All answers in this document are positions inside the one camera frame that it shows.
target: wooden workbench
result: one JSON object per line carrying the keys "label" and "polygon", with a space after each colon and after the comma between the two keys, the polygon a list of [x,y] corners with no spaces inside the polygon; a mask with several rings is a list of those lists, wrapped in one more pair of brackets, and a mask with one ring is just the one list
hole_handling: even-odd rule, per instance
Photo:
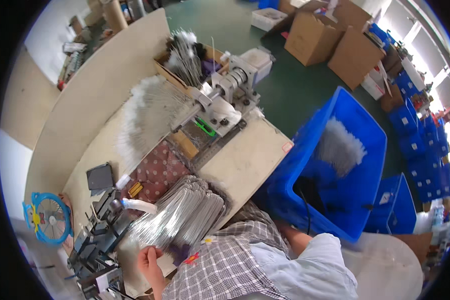
{"label": "wooden workbench", "polygon": [[[156,74],[153,57],[166,48],[169,35],[163,9],[120,31],[78,70],[45,122],[30,162],[24,201],[30,203],[32,192],[67,193],[75,237],[80,225],[86,225],[90,204],[100,199],[90,196],[86,171],[108,161],[115,182],[125,172],[113,146],[122,116],[120,107],[133,86]],[[282,132],[258,118],[249,121],[198,170],[200,177],[219,183],[231,204],[220,225],[253,195],[291,145]],[[126,236],[116,250],[127,293],[134,297],[143,294],[150,286],[135,268],[138,244]],[[165,275],[175,269],[168,256],[160,258],[159,265]]]}
{"label": "wooden workbench", "polygon": [[[119,110],[100,130],[83,153],[63,189],[72,203],[75,236],[80,231],[80,225],[87,223],[85,212],[90,215],[90,205],[101,197],[90,196],[85,172],[108,161],[112,165],[115,182],[124,174],[123,160],[115,152],[113,145],[121,117],[122,111]],[[266,119],[258,118],[250,121],[245,129],[198,170],[200,177],[218,184],[231,204],[219,227],[222,227],[268,178],[285,157],[289,145],[291,141],[282,132]],[[140,250],[138,242],[126,235],[116,250],[127,293],[133,297],[142,295],[150,285],[135,267]],[[159,266],[165,275],[175,270],[173,259],[167,255],[159,259]]]}

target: white plastic sheet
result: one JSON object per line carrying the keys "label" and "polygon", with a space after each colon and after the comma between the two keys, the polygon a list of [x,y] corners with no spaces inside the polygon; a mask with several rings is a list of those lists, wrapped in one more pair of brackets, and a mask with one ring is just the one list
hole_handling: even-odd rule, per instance
{"label": "white plastic sheet", "polygon": [[342,241],[342,255],[358,282],[359,299],[412,300],[422,291],[419,260],[396,237],[363,232],[355,244]]}

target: green object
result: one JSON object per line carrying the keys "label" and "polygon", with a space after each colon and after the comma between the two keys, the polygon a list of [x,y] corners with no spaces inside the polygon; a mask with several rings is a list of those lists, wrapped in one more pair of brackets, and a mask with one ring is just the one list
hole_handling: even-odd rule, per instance
{"label": "green object", "polygon": [[261,95],[259,106],[267,120],[282,133],[292,138],[300,125],[311,118],[317,109],[332,97],[337,86],[342,86],[368,111],[387,135],[387,153],[383,178],[402,172],[410,187],[415,209],[423,210],[416,184],[408,177],[406,160],[400,152],[398,137],[381,109],[363,87],[350,91],[347,85],[327,66],[327,62],[305,67],[287,50],[280,33],[261,39],[265,31],[250,25],[252,11],[257,3],[236,0],[193,0],[172,3],[165,7],[170,30],[187,28],[199,42],[211,45],[213,37],[217,50],[240,55],[252,48],[264,46],[276,58],[271,73],[257,84]]}
{"label": "green object", "polygon": [[195,124],[200,127],[206,134],[210,136],[215,136],[215,130],[210,127],[202,118],[195,117]]}

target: plaid shirt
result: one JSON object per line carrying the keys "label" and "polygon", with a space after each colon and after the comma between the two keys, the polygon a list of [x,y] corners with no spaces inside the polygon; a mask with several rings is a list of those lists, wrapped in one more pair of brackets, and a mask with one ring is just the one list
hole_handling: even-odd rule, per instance
{"label": "plaid shirt", "polygon": [[192,255],[178,267],[163,291],[163,300],[233,299],[252,292],[288,299],[255,261],[250,244],[259,242],[288,256],[288,248],[269,215],[248,201],[223,229],[191,249]]}

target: blue fan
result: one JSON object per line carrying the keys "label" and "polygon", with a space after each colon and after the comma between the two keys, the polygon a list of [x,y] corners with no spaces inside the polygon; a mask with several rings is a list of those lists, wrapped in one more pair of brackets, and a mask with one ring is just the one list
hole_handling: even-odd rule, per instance
{"label": "blue fan", "polygon": [[52,193],[31,193],[31,204],[23,205],[28,228],[33,228],[39,241],[50,244],[63,243],[68,235],[73,237],[70,208]]}

